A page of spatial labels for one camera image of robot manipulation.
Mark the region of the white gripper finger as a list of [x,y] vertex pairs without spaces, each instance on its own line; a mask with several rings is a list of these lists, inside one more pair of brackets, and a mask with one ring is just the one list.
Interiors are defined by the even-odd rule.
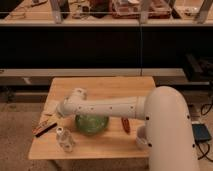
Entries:
[[58,124],[57,124],[57,121],[45,121],[44,125],[43,125],[43,128],[47,129],[47,128],[54,128],[56,127]]
[[44,115],[52,117],[52,116],[57,116],[57,113],[44,113]]

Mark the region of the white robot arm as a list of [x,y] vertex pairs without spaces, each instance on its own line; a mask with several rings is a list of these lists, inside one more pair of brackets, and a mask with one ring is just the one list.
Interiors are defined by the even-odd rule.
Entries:
[[150,171],[200,171],[189,109],[183,95],[168,86],[146,96],[100,100],[85,98],[76,88],[59,101],[49,122],[70,115],[96,115],[145,121]]

